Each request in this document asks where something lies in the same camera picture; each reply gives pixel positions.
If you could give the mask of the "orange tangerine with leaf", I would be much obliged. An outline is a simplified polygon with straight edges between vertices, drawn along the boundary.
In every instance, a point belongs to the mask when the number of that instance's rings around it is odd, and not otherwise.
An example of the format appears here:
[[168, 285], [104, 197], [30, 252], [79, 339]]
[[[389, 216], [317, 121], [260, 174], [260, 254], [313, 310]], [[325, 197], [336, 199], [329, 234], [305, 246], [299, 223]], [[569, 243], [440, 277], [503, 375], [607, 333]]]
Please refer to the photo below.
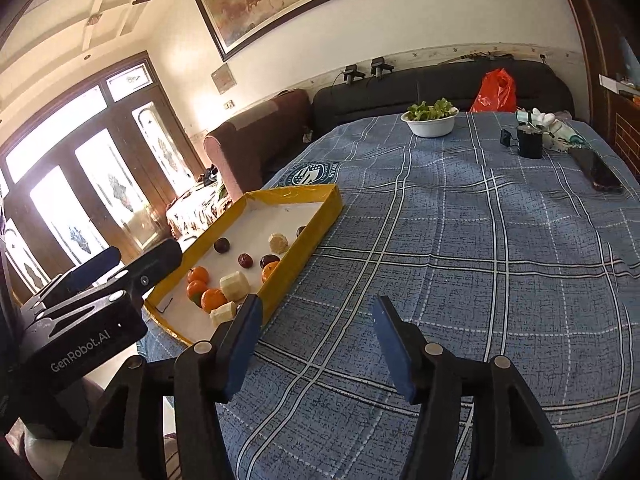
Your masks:
[[192, 301], [197, 307], [201, 307], [201, 299], [207, 289], [208, 285], [203, 281], [190, 281], [186, 285], [186, 296], [188, 296], [189, 300]]

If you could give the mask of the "dark red apple front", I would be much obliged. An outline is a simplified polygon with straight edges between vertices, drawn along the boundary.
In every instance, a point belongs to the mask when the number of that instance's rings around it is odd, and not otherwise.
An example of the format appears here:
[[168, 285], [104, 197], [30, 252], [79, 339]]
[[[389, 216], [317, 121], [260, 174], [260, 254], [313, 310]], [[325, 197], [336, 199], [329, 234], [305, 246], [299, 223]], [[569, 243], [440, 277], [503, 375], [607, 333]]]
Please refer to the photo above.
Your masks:
[[227, 237], [219, 237], [215, 240], [214, 249], [218, 254], [225, 254], [230, 250], [230, 242]]

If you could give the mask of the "dark red apple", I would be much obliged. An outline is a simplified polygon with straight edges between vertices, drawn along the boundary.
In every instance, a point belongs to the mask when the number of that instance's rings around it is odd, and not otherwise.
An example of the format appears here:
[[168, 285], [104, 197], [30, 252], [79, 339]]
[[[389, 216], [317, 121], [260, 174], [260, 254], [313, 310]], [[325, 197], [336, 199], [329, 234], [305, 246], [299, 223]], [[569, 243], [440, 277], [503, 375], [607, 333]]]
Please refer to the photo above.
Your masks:
[[250, 269], [253, 266], [254, 261], [249, 254], [243, 252], [242, 254], [239, 254], [238, 263], [240, 266], [242, 266], [242, 268]]
[[225, 254], [230, 250], [230, 242], [227, 237], [219, 237], [215, 240], [214, 249], [218, 254]]

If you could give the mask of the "floral covered side table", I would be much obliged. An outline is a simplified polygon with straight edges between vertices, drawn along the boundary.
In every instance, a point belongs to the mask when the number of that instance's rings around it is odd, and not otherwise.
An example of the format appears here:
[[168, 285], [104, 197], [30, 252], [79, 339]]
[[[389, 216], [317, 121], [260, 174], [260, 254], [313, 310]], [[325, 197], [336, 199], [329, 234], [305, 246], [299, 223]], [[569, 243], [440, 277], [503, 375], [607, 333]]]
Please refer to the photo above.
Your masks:
[[231, 205], [223, 183], [199, 183], [177, 197], [166, 209], [166, 220], [176, 240], [199, 236]]

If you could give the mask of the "white fruit piece large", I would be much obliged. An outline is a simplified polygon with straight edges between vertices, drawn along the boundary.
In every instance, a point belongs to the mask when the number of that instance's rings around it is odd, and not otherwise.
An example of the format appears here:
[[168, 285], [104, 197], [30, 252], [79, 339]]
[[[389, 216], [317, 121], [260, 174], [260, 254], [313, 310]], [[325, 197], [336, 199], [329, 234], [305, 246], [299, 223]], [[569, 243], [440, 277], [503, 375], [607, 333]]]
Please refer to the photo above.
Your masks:
[[240, 301], [250, 293], [250, 283], [241, 271], [223, 276], [219, 280], [219, 288], [229, 301]]

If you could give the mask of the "white fruit piece small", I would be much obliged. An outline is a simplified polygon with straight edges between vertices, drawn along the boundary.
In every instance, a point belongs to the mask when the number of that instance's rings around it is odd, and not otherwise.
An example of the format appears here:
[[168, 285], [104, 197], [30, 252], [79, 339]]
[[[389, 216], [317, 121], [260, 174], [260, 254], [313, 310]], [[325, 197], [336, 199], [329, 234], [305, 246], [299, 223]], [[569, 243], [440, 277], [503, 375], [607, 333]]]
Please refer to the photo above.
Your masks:
[[232, 322], [235, 318], [236, 312], [238, 312], [238, 305], [234, 301], [229, 301], [222, 306], [211, 310], [209, 312], [209, 318], [215, 328], [221, 326], [221, 324]]

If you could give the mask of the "wooden glass door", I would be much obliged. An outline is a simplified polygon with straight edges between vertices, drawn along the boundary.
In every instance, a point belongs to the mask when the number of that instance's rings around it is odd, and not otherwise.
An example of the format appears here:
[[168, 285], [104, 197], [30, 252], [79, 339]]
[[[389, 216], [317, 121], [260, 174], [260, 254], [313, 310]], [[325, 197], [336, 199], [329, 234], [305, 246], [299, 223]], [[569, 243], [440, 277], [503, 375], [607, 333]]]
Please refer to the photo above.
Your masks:
[[1, 147], [17, 299], [106, 248], [128, 263], [170, 237], [166, 210], [203, 170], [148, 52], [40, 107]]

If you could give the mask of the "yellow cardboard box tray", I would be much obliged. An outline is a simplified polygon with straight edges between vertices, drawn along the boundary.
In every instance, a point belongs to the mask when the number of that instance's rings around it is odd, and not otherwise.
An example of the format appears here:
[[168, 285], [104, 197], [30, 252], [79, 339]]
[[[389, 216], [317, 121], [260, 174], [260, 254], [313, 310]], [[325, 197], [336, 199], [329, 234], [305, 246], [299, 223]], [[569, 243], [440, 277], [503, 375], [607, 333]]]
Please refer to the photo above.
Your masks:
[[[218, 287], [227, 274], [243, 272], [250, 292], [262, 300], [262, 322], [268, 323], [342, 209], [342, 196], [335, 184], [285, 186], [244, 194], [186, 248], [179, 269], [144, 300], [145, 313], [182, 344], [213, 336], [215, 327], [209, 314], [186, 296], [186, 274], [194, 266], [204, 266], [210, 288]], [[283, 255], [273, 254], [269, 248], [268, 238], [277, 232], [290, 243]], [[214, 249], [219, 237], [230, 242], [225, 254]], [[253, 258], [250, 269], [238, 263], [243, 252]], [[262, 269], [260, 259], [267, 254], [279, 256], [280, 261]]]

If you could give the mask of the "dark plum in tray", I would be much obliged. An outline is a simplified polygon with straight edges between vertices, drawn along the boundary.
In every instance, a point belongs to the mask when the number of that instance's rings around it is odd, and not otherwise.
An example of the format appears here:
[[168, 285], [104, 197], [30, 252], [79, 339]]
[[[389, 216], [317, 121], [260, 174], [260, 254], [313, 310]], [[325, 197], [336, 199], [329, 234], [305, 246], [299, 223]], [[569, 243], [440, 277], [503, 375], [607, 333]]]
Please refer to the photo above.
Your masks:
[[265, 269], [266, 266], [268, 266], [268, 264], [270, 263], [274, 263], [274, 262], [279, 262], [280, 261], [280, 257], [277, 255], [273, 255], [273, 254], [267, 254], [262, 256], [262, 258], [260, 259], [260, 267], [262, 269]]

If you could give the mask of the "beige cake piece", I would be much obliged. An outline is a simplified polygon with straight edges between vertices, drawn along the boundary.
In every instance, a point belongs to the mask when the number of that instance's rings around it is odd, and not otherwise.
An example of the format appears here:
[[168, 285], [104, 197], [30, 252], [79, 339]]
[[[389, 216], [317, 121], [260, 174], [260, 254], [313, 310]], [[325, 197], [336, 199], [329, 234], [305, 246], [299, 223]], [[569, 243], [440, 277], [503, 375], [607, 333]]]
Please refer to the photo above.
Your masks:
[[270, 250], [277, 255], [283, 255], [288, 251], [290, 243], [288, 238], [282, 233], [272, 233], [268, 238]]

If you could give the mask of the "blue plaid tablecloth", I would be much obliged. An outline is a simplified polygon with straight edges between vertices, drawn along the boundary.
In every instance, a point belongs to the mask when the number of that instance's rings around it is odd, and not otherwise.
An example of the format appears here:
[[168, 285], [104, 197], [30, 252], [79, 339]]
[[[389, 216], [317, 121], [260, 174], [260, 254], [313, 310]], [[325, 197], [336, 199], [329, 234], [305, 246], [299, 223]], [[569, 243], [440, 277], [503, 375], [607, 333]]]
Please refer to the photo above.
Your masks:
[[456, 356], [510, 358], [576, 478], [613, 463], [639, 418], [639, 183], [586, 124], [620, 192], [595, 190], [565, 153], [501, 145], [514, 125], [468, 113], [421, 139], [396, 116], [361, 119], [271, 179], [333, 182], [344, 208], [218, 408], [236, 478], [400, 475], [418, 409], [378, 346], [378, 295]]

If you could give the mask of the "black clamp device left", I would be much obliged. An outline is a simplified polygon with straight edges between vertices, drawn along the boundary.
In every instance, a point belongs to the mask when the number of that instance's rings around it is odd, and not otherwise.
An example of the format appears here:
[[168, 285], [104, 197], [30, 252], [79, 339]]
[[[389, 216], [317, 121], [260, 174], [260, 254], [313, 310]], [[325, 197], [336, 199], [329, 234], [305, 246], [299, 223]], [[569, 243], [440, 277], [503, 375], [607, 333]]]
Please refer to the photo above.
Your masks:
[[367, 75], [359, 69], [357, 64], [347, 65], [343, 70], [343, 80], [345, 84], [353, 84], [356, 80], [366, 77]]

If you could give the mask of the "black clamp device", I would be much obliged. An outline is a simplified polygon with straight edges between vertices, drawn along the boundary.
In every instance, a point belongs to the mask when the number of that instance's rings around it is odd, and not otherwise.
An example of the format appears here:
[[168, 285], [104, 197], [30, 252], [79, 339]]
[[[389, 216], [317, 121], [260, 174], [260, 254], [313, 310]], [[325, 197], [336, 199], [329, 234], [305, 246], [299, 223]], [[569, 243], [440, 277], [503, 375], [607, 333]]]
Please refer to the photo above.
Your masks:
[[393, 73], [395, 67], [385, 61], [384, 56], [378, 56], [371, 60], [371, 75], [376, 79], [382, 79], [386, 73]]
[[353, 84], [356, 80], [366, 77], [367, 75], [359, 69], [357, 64], [347, 65], [343, 70], [343, 80], [345, 84]]

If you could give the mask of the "black smartphone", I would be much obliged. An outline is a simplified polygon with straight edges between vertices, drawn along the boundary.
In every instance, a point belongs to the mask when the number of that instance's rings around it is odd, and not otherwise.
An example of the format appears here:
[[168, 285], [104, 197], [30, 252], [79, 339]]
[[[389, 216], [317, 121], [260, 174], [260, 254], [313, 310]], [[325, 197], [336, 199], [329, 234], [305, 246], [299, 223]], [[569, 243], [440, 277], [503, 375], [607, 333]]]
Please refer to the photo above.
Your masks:
[[620, 193], [622, 184], [608, 165], [590, 148], [570, 148], [567, 151], [592, 187], [599, 192]]

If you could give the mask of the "black clamp device right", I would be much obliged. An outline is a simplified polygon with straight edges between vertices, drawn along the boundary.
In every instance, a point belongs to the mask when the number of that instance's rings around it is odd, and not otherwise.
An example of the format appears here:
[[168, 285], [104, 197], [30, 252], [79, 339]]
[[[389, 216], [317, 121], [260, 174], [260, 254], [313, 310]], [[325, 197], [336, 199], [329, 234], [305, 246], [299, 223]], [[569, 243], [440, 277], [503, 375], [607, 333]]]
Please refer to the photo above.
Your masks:
[[385, 61], [384, 56], [378, 56], [371, 60], [371, 75], [376, 79], [382, 79], [386, 73], [393, 73], [395, 67]]

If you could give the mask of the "black cylindrical cup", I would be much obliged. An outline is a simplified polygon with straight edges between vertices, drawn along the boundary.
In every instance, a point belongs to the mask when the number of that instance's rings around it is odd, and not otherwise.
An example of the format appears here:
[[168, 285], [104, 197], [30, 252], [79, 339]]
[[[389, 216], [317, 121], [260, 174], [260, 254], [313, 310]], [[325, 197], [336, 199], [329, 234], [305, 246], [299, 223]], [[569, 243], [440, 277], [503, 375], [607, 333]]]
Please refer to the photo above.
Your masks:
[[518, 154], [528, 159], [541, 159], [542, 132], [531, 125], [518, 125]]

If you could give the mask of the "white bowl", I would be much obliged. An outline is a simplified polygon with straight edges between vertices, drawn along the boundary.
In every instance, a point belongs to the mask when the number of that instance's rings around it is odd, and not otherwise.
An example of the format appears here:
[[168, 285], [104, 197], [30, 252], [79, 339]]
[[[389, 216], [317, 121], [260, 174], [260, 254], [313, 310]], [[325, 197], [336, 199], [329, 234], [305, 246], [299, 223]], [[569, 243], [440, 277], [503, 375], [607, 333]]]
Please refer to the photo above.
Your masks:
[[451, 115], [447, 117], [430, 119], [430, 120], [410, 120], [409, 113], [405, 112], [400, 119], [409, 127], [412, 134], [424, 139], [436, 139], [442, 136], [448, 136], [454, 130], [454, 121], [459, 114], [459, 110], [453, 107]]

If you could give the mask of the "small black charger cube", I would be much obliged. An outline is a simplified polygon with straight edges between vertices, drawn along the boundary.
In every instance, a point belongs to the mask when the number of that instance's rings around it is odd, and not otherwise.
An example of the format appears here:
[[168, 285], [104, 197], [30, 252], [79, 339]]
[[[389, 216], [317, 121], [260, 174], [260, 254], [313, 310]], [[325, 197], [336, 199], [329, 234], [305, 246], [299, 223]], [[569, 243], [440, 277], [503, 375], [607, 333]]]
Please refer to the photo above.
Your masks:
[[500, 132], [500, 143], [506, 148], [510, 148], [512, 142], [512, 133], [509, 130], [502, 129]]

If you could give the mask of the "white green cloth bag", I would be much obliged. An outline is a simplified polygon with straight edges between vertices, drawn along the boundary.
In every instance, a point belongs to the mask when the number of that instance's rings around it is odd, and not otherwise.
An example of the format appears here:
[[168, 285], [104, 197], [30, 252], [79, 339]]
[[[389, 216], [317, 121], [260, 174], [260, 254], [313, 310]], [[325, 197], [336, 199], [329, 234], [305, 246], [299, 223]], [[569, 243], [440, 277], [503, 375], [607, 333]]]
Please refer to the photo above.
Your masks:
[[547, 150], [567, 152], [570, 148], [588, 148], [586, 139], [558, 115], [544, 113], [533, 108], [518, 108], [515, 117], [519, 124], [526, 124], [542, 134], [542, 145]]

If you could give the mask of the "green lettuce leaves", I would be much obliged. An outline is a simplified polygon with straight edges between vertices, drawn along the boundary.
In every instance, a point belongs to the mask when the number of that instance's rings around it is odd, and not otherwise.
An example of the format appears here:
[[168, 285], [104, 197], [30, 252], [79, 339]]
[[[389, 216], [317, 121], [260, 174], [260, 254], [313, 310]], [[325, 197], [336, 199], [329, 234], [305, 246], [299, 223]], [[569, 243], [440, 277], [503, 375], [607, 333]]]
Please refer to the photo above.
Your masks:
[[428, 122], [447, 118], [457, 114], [457, 109], [445, 98], [437, 100], [434, 104], [413, 104], [407, 110], [407, 118], [410, 122]]

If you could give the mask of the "red plastic bag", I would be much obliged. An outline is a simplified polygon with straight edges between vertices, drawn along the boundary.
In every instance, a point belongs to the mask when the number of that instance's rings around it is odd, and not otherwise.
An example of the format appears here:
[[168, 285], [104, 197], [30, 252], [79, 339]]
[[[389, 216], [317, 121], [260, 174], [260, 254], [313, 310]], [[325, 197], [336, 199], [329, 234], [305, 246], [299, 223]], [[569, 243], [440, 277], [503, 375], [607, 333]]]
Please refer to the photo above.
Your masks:
[[504, 69], [497, 68], [485, 74], [480, 91], [471, 106], [472, 113], [516, 111], [516, 83]]

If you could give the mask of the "black leather sofa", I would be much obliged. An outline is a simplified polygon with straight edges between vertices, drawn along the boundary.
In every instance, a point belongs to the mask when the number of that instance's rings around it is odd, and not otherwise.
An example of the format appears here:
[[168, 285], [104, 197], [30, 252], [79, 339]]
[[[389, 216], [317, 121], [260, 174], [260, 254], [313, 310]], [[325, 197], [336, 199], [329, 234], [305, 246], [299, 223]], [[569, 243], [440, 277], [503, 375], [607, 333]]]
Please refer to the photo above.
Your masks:
[[503, 68], [515, 80], [519, 107], [574, 113], [570, 89], [548, 65], [497, 58], [410, 68], [382, 78], [323, 88], [312, 101], [311, 131], [319, 139], [340, 125], [367, 117], [402, 114], [412, 104], [431, 104], [440, 98], [467, 112], [484, 76], [497, 68]]

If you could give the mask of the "brown wooden cabinet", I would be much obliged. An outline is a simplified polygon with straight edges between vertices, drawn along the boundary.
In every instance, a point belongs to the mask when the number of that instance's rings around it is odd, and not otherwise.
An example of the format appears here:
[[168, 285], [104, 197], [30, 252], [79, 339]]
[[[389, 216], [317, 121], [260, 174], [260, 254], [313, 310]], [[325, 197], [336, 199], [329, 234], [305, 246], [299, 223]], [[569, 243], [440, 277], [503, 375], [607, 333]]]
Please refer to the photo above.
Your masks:
[[589, 123], [639, 175], [639, 0], [568, 0], [584, 52]]

